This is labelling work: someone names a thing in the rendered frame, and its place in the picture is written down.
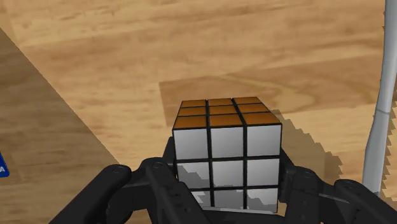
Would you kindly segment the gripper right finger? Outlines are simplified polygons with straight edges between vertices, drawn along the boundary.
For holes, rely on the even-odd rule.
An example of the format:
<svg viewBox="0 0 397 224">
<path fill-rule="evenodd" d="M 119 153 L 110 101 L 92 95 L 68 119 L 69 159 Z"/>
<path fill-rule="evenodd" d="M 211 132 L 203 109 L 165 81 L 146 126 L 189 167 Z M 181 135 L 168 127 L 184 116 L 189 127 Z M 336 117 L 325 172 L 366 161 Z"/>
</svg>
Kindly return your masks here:
<svg viewBox="0 0 397 224">
<path fill-rule="evenodd" d="M 314 171 L 295 166 L 284 150 L 280 169 L 283 224 L 397 224 L 397 210 L 357 181 L 325 183 Z"/>
</svg>

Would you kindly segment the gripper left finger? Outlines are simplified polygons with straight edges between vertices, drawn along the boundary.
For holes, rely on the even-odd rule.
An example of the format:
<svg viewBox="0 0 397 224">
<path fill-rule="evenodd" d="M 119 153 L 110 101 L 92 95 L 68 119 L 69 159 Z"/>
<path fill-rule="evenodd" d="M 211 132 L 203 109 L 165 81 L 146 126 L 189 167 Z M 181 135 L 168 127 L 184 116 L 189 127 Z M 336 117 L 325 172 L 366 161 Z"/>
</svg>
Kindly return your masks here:
<svg viewBox="0 0 397 224">
<path fill-rule="evenodd" d="M 49 224 L 126 224 L 147 210 L 151 224 L 205 224 L 205 214 L 171 169 L 172 151 L 147 158 L 132 171 L 109 165 L 96 175 Z"/>
</svg>

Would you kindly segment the orange and white puzzle cube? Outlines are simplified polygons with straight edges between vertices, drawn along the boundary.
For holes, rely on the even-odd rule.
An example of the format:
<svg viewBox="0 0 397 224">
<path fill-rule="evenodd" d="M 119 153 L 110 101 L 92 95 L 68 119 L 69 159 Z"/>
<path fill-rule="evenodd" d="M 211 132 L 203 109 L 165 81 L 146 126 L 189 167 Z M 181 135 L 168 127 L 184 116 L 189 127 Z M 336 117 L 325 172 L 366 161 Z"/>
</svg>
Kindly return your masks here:
<svg viewBox="0 0 397 224">
<path fill-rule="evenodd" d="M 259 98 L 183 101 L 172 136 L 176 176 L 202 209 L 277 212 L 282 123 Z"/>
</svg>

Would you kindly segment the grey curved pole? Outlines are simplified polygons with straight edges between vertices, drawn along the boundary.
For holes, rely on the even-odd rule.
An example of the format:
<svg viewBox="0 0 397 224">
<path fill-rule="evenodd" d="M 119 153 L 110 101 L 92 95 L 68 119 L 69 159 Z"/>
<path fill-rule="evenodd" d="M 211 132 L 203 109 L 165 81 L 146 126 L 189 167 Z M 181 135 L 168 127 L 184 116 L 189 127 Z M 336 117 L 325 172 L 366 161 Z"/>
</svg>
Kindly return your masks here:
<svg viewBox="0 0 397 224">
<path fill-rule="evenodd" d="M 362 184 L 379 195 L 386 151 L 389 114 L 397 77 L 397 0 L 385 0 L 384 52 L 379 94 L 365 148 Z"/>
</svg>

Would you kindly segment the blue flat object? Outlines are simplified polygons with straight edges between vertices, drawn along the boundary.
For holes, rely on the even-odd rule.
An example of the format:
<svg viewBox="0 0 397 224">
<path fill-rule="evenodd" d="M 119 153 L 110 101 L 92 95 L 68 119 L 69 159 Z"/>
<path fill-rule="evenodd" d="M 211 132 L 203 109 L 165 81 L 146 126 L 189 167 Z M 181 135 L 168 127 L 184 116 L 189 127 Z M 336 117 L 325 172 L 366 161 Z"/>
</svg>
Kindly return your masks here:
<svg viewBox="0 0 397 224">
<path fill-rule="evenodd" d="M 7 178 L 10 175 L 10 171 L 6 165 L 3 155 L 0 152 L 0 178 Z"/>
</svg>

